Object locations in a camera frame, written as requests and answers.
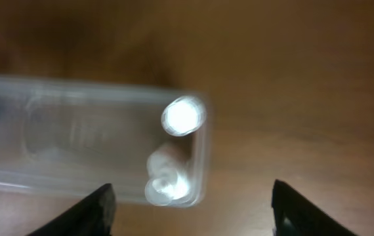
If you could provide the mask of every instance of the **transparent tray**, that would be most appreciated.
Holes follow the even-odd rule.
[[[203,197],[208,119],[174,136],[163,113],[197,94],[0,77],[0,190],[189,207]]]

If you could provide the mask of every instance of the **wooden table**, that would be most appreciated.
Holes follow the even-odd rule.
[[[374,235],[374,0],[0,0],[0,73],[210,97],[204,201],[121,205],[115,235],[271,235],[276,178]],[[0,193],[0,235],[74,202]]]

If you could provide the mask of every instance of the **clear plastic container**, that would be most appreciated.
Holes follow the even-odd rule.
[[[84,197],[112,183],[118,201],[198,203],[208,122],[185,136],[171,136],[161,124],[165,108],[185,95],[198,98],[159,88],[0,78],[0,190]],[[176,157],[156,158],[169,146]],[[162,199],[156,187],[180,189],[180,180],[188,188]]]

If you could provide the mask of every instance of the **rectangular container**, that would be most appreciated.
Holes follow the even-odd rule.
[[[149,156],[171,144],[182,153],[188,194],[163,204],[189,207],[203,197],[208,122],[174,137],[161,125],[180,96],[160,88],[0,77],[0,190],[84,197],[111,183],[117,201],[148,203]]]

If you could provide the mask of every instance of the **wood grain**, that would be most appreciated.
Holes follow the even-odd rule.
[[[121,205],[116,235],[271,235],[275,178],[374,235],[372,0],[0,0],[0,73],[209,96],[204,201]],[[34,227],[63,210],[43,201],[50,213],[34,216],[31,204],[22,213]]]

